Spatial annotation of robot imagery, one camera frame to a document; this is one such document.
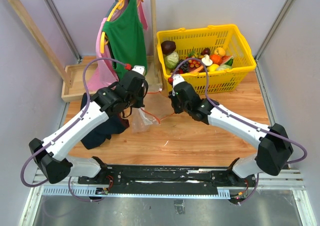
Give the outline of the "clear zip top bag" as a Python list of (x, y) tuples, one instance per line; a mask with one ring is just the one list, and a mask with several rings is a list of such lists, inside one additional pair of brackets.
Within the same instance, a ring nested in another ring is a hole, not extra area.
[(151, 126), (159, 126), (175, 114), (167, 92), (159, 83), (149, 86), (143, 104), (141, 108), (132, 109), (130, 128), (133, 133), (147, 132)]

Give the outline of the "green toy cabbage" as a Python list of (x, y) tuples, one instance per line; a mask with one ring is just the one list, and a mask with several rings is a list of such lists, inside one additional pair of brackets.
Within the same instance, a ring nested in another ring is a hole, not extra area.
[(176, 68), (179, 60), (179, 54), (176, 51), (173, 51), (171, 54), (165, 56), (164, 65), (166, 68), (172, 70)]

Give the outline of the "yellow plastic shopping basket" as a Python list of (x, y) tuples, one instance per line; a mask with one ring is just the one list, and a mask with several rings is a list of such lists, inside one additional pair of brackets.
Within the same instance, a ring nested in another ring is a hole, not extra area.
[(168, 68), (161, 44), (172, 41), (180, 60), (188, 57), (185, 67), (177, 72), (203, 95), (233, 91), (245, 76), (256, 69), (256, 62), (245, 37), (234, 24), (209, 25), (196, 29), (158, 31), (157, 53), (162, 66), (163, 82), (168, 91), (168, 79), (174, 68)]

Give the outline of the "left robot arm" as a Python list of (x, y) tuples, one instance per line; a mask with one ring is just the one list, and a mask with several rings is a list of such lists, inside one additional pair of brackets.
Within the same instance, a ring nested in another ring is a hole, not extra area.
[(70, 150), (92, 130), (127, 108), (143, 102), (147, 83), (145, 68), (134, 66), (124, 77), (109, 87), (99, 89), (89, 103), (68, 123), (43, 140), (29, 143), (35, 163), (47, 182), (56, 184), (67, 177), (88, 177), (96, 184), (107, 179), (104, 163), (98, 157), (69, 156)]

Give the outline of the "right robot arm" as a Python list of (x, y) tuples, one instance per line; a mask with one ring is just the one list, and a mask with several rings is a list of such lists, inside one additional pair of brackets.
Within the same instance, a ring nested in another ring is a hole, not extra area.
[(234, 114), (217, 101), (200, 98), (185, 81), (173, 85), (169, 98), (176, 114), (185, 112), (195, 121), (224, 129), (257, 149), (256, 153), (236, 158), (228, 166), (225, 179), (232, 186), (258, 173), (278, 176), (293, 153), (292, 145), (283, 139), (287, 132), (282, 125), (268, 126)]

